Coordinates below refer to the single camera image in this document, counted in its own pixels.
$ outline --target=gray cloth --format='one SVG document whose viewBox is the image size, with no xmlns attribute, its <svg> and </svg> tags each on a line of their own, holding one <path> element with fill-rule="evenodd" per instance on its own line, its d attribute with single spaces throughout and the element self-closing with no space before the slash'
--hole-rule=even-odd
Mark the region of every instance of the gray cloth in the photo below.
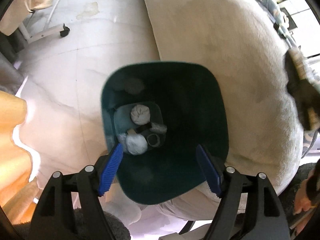
<svg viewBox="0 0 320 240">
<path fill-rule="evenodd" d="M 15 95 L 23 80 L 23 75 L 0 53 L 0 90 Z"/>
<path fill-rule="evenodd" d="M 108 224 L 111 227 L 111 230 L 116 238 L 116 240 L 130 240 L 129 230 L 120 222 L 116 217 L 111 214 L 104 212 Z M 81 212 L 81 209 L 75 209 L 75 223 L 78 231 L 78 236 L 80 240 L 90 240 L 88 229 L 86 228 L 84 217 Z M 14 226 L 15 230 L 24 238 L 27 239 L 30 223 L 24 223 Z"/>
</svg>

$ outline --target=orange fabric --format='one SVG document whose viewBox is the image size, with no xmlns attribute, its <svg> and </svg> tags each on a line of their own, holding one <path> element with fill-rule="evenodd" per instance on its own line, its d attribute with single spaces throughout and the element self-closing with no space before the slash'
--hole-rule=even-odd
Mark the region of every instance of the orange fabric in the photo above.
<svg viewBox="0 0 320 240">
<path fill-rule="evenodd" d="M 30 153 L 15 145 L 13 129 L 27 114 L 27 104 L 0 91 L 0 205 L 13 224 L 31 219 L 33 198 L 39 191 L 36 179 L 29 183 Z"/>
</svg>

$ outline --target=metal screw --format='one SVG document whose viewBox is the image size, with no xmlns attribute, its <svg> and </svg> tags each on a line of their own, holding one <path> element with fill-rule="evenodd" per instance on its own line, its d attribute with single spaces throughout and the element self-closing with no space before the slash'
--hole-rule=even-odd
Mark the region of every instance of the metal screw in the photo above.
<svg viewBox="0 0 320 240">
<path fill-rule="evenodd" d="M 61 175 L 61 172 L 60 171 L 56 171 L 54 174 L 52 174 L 52 177 L 58 178 L 58 177 L 60 177 L 60 175 Z"/>
<path fill-rule="evenodd" d="M 88 166 L 86 166 L 86 167 L 84 168 L 84 170 L 85 170 L 86 172 L 91 172 L 91 171 L 94 170 L 94 167 L 93 167 L 92 165 L 88 165 Z"/>
<path fill-rule="evenodd" d="M 266 174 L 264 174 L 263 172 L 260 172 L 260 173 L 259 173 L 259 177 L 260 177 L 261 179 L 265 179 L 267 176 L 266 176 Z"/>
<path fill-rule="evenodd" d="M 226 170 L 228 173 L 234 173 L 236 171 L 235 168 L 231 166 L 227 167 Z"/>
</svg>

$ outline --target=blue gripper pad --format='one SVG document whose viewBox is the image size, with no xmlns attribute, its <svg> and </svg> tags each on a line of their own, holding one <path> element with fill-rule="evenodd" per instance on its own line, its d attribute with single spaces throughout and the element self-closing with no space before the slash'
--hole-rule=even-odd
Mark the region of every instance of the blue gripper pad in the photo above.
<svg viewBox="0 0 320 240">
<path fill-rule="evenodd" d="M 108 155 L 107 163 L 105 164 L 101 174 L 100 174 L 100 183 L 98 189 L 99 197 L 103 196 L 110 187 L 113 181 L 114 176 L 119 168 L 119 165 L 123 157 L 123 147 L 121 143 L 113 148 L 111 153 Z"/>
<path fill-rule="evenodd" d="M 196 147 L 196 158 L 211 192 L 217 194 L 218 197 L 221 197 L 223 171 L 217 164 L 216 158 L 212 157 L 201 145 Z"/>
</svg>

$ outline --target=dark green trash bin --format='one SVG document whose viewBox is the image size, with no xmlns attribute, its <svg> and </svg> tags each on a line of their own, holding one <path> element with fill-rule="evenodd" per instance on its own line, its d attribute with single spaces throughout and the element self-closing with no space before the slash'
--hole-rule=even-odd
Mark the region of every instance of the dark green trash bin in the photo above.
<svg viewBox="0 0 320 240">
<path fill-rule="evenodd" d="M 129 78 L 145 89 L 124 90 Z M 205 181 L 196 161 L 196 146 L 205 144 L 223 161 L 228 128 L 218 82 L 205 67 L 183 62 L 150 62 L 125 66 L 107 80 L 101 96 L 108 149 L 117 143 L 114 114 L 121 106 L 154 102 L 167 125 L 165 142 L 142 155 L 124 153 L 117 176 L 124 193 L 145 205 L 177 197 Z"/>
</svg>

